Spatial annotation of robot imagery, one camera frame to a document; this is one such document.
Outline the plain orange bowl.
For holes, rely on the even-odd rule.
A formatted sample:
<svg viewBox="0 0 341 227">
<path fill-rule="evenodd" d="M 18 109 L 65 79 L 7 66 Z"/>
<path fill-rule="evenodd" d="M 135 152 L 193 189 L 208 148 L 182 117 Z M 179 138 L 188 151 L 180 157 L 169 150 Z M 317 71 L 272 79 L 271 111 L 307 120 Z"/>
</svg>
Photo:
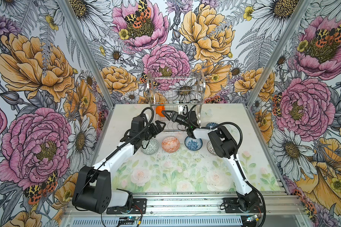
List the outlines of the plain orange bowl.
<svg viewBox="0 0 341 227">
<path fill-rule="evenodd" d="M 155 110 L 156 110 L 156 113 L 157 113 L 160 117 L 165 117 L 164 114 L 162 113 L 162 111 L 165 110 L 165 107 L 164 107 L 164 106 L 157 106 Z"/>
</svg>

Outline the steel two-tier dish rack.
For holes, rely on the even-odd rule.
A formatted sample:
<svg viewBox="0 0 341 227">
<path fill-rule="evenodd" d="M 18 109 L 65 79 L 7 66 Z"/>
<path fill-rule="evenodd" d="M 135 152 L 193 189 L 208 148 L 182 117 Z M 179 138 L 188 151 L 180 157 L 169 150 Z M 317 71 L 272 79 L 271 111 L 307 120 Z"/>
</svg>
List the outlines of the steel two-tier dish rack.
<svg viewBox="0 0 341 227">
<path fill-rule="evenodd" d="M 201 110 L 204 104 L 206 79 L 202 71 L 190 72 L 188 76 L 154 77 L 146 74 L 147 103 L 156 109 L 158 106 L 166 110 L 186 114 L 193 111 L 197 116 L 197 124 L 201 124 Z"/>
</svg>

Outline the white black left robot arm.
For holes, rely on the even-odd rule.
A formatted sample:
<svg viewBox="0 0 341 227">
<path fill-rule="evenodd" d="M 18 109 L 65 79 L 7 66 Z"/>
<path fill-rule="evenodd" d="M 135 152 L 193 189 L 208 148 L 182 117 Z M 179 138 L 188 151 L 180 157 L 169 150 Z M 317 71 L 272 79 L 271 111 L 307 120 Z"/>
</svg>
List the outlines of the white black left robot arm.
<svg viewBox="0 0 341 227">
<path fill-rule="evenodd" d="M 133 208 L 133 193 L 127 190 L 112 190 L 112 179 L 117 170 L 139 148 L 165 129 L 166 123 L 147 120 L 146 114 L 133 118 L 131 128 L 126 131 L 116 149 L 93 166 L 84 166 L 78 173 L 72 205 L 80 211 L 98 214 L 109 208 L 118 212 L 129 212 Z"/>
</svg>

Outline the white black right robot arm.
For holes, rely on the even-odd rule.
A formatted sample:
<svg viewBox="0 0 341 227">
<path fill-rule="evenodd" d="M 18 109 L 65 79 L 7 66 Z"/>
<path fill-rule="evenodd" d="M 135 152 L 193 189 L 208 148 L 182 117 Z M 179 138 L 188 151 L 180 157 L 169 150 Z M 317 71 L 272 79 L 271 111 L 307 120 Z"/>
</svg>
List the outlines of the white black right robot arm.
<svg viewBox="0 0 341 227">
<path fill-rule="evenodd" d="M 263 195 L 249 182 L 240 163 L 238 151 L 243 134 L 237 124 L 224 122 L 214 127 L 201 127 L 197 124 L 198 119 L 194 111 L 181 115 L 176 111 L 162 110 L 162 114 L 168 120 L 183 125 L 189 137 L 211 142 L 215 153 L 224 159 L 234 178 L 237 204 L 242 212 L 251 211 L 257 205 L 261 205 L 261 209 L 265 210 Z"/>
</svg>

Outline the orange patterned bowl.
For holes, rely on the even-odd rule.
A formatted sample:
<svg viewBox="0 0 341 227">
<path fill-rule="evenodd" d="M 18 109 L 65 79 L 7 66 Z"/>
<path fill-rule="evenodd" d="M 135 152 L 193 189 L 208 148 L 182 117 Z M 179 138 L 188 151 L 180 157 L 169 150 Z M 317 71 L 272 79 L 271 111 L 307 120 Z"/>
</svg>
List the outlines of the orange patterned bowl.
<svg viewBox="0 0 341 227">
<path fill-rule="evenodd" d="M 166 137 L 162 141 L 162 149 L 167 153 L 176 152 L 180 148 L 180 146 L 180 141 L 174 136 Z"/>
</svg>

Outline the green patterned bowl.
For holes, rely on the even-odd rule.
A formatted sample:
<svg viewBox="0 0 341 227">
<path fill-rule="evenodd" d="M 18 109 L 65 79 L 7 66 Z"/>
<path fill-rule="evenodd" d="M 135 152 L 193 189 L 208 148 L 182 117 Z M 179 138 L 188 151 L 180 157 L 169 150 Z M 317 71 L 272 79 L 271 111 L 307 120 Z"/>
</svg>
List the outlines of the green patterned bowl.
<svg viewBox="0 0 341 227">
<path fill-rule="evenodd" d="M 146 155 L 153 155 L 159 150 L 159 142 L 155 138 L 151 138 L 149 141 L 143 141 L 141 151 Z"/>
</svg>

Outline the blue floral bowl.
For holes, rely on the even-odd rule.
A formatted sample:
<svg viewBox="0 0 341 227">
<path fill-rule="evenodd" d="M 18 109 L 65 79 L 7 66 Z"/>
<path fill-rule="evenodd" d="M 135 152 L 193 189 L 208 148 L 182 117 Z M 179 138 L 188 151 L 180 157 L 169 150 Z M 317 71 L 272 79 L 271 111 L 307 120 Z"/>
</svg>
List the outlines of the blue floral bowl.
<svg viewBox="0 0 341 227">
<path fill-rule="evenodd" d="M 203 146 L 203 141 L 202 139 L 193 139 L 189 136 L 185 138 L 184 144 L 187 149 L 191 151 L 198 151 L 202 148 Z"/>
</svg>

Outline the dark blue dotted bowl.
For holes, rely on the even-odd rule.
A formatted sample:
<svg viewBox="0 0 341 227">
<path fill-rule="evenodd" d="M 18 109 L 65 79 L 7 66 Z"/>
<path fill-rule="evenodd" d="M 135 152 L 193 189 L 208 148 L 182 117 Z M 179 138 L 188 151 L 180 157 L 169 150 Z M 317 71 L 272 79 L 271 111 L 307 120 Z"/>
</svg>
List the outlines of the dark blue dotted bowl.
<svg viewBox="0 0 341 227">
<path fill-rule="evenodd" d="M 218 123 L 210 122 L 206 125 L 207 128 L 216 128 L 218 126 Z"/>
</svg>

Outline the white brown lattice bowl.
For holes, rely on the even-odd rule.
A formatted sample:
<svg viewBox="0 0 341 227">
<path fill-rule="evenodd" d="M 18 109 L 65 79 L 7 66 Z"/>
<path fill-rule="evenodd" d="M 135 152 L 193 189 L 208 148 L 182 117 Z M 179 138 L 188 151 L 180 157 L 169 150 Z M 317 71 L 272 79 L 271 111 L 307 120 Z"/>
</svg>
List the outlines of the white brown lattice bowl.
<svg viewBox="0 0 341 227">
<path fill-rule="evenodd" d="M 212 154 L 212 155 L 214 155 L 214 156 L 217 155 L 216 152 L 215 152 L 215 150 L 214 150 L 214 147 L 213 147 L 211 141 L 209 141 L 209 142 L 207 143 L 207 150 L 208 150 L 208 152 L 209 152 L 210 154 Z"/>
</svg>

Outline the green circuit board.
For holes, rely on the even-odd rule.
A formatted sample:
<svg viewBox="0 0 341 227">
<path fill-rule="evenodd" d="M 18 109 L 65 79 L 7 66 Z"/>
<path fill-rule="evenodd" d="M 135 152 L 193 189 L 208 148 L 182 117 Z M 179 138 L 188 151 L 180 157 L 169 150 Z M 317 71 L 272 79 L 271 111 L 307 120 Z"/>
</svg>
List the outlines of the green circuit board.
<svg viewBox="0 0 341 227">
<path fill-rule="evenodd" d="M 134 224 L 136 224 L 137 227 L 139 227 L 139 225 L 142 222 L 142 218 L 143 217 L 133 217 L 133 216 L 120 218 L 116 227 L 120 227 L 122 225 L 134 225 Z"/>
</svg>

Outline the white perforated vent strip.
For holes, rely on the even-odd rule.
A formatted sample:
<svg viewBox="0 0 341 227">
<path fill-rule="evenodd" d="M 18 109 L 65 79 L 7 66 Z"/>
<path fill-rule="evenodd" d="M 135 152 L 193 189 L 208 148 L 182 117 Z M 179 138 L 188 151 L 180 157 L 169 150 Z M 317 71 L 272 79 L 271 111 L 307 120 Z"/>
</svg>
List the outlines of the white perforated vent strip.
<svg viewBox="0 0 341 227">
<path fill-rule="evenodd" d="M 75 218 L 68 227 L 115 227 L 118 225 L 118 217 L 93 217 Z M 144 217 L 141 227 L 240 227 L 240 216 L 168 216 L 168 217 Z"/>
</svg>

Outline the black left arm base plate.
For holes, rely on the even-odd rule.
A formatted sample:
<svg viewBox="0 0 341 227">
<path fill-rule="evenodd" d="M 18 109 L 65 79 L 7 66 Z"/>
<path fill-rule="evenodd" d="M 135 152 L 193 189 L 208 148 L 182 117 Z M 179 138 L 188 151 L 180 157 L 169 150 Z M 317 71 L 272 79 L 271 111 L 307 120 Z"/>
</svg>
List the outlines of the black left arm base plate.
<svg viewBox="0 0 341 227">
<path fill-rule="evenodd" d="M 106 214 L 108 215 L 128 215 L 128 214 L 146 214 L 147 199 L 133 199 L 131 207 L 108 207 Z"/>
</svg>

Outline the aluminium frame post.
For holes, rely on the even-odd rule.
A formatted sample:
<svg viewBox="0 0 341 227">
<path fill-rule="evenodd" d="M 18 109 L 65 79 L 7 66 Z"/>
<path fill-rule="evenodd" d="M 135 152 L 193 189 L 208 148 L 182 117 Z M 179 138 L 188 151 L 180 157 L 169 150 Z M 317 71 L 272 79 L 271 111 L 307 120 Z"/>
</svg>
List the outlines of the aluminium frame post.
<svg viewBox="0 0 341 227">
<path fill-rule="evenodd" d="M 303 15 L 306 13 L 308 6 L 310 5 L 310 2 L 311 1 L 308 0 L 299 1 L 295 12 L 292 14 L 292 17 L 289 23 L 287 24 L 285 31 L 281 33 L 280 39 L 277 42 L 276 47 L 274 48 L 271 54 L 271 57 L 269 58 L 259 80 L 257 81 L 254 89 L 252 90 L 247 100 L 246 103 L 247 108 L 251 107 L 252 103 L 261 92 L 261 89 L 263 88 L 264 83 L 266 82 L 270 73 L 272 72 L 278 57 L 283 52 L 282 48 L 284 47 L 284 45 L 287 44 L 287 41 L 291 38 L 295 29 L 300 25 L 300 21 L 302 20 Z"/>
<path fill-rule="evenodd" d="M 66 19 L 71 31 L 72 36 L 77 40 L 77 43 L 79 44 L 79 47 L 83 53 L 83 56 L 85 57 L 86 62 L 88 63 L 96 82 L 99 85 L 99 88 L 104 96 L 104 99 L 109 107 L 110 110 L 114 109 L 114 101 L 111 98 L 111 95 L 108 91 L 107 86 L 105 85 L 104 79 L 102 78 L 100 74 L 100 70 L 97 66 L 97 63 L 91 53 L 91 50 L 89 48 L 89 45 L 87 43 L 86 37 L 83 34 L 81 27 L 79 23 L 77 22 L 77 19 L 75 17 L 74 11 L 72 10 L 72 7 L 69 3 L 69 1 L 59 1 L 59 7 L 62 10 L 64 14 L 64 18 Z"/>
</svg>

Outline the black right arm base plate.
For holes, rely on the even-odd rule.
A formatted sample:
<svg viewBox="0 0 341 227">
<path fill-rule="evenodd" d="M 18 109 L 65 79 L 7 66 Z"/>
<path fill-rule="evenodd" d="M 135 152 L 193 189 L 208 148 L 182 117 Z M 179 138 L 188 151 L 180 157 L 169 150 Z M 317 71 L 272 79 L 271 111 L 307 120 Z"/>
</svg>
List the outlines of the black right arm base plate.
<svg viewBox="0 0 341 227">
<path fill-rule="evenodd" d="M 247 208 L 246 211 L 243 211 L 238 203 L 238 198 L 232 197 L 223 198 L 223 202 L 220 205 L 220 209 L 224 210 L 226 213 L 263 213 L 264 208 L 264 204 L 258 199 L 253 206 Z"/>
</svg>

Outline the left aluminium frame post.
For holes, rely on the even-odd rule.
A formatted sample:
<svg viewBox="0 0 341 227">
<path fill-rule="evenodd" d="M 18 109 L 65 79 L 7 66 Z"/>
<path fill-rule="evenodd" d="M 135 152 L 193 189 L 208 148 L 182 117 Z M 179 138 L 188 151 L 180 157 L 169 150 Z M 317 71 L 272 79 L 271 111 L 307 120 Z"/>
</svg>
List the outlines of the left aluminium frame post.
<svg viewBox="0 0 341 227">
<path fill-rule="evenodd" d="M 109 107 L 110 110 L 114 109 L 114 101 L 111 98 L 111 95 L 108 91 L 107 86 L 105 85 L 104 79 L 102 78 L 100 74 L 100 70 L 97 66 L 97 63 L 91 53 L 91 50 L 89 48 L 89 45 L 87 43 L 86 37 L 83 34 L 81 27 L 79 23 L 77 22 L 77 19 L 75 17 L 74 11 L 72 10 L 72 7 L 69 3 L 69 1 L 59 1 L 59 7 L 62 10 L 64 14 L 64 18 L 66 19 L 71 31 L 72 36 L 77 40 L 77 43 L 79 44 L 79 47 L 83 53 L 83 56 L 85 57 L 86 62 L 88 63 L 96 82 L 99 85 L 99 88 L 104 96 L 104 99 Z"/>
</svg>

